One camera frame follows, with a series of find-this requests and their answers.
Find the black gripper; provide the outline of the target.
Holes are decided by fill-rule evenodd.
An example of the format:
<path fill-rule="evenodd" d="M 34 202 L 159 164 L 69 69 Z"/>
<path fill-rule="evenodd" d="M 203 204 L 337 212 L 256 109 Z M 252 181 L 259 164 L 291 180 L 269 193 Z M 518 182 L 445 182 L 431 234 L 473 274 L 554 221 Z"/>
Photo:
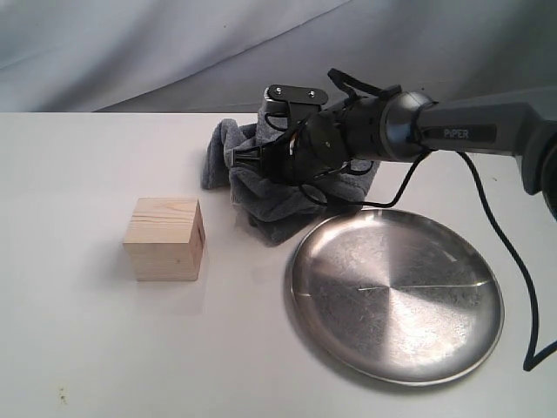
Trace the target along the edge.
<path fill-rule="evenodd" d="M 260 148 L 234 149 L 232 166 L 261 168 L 275 183 L 301 183 L 322 172 L 304 126 L 286 131 L 275 141 Z"/>

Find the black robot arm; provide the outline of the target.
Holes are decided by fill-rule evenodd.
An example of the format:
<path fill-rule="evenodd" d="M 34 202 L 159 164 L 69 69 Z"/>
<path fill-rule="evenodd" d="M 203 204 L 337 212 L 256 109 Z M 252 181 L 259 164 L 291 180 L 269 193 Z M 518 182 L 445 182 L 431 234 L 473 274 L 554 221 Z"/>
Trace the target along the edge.
<path fill-rule="evenodd" d="M 556 90 L 439 103 L 419 92 L 355 96 L 302 114 L 278 139 L 232 153 L 232 165 L 285 185 L 313 185 L 351 161 L 412 163 L 427 152 L 515 158 L 526 193 L 556 212 Z"/>

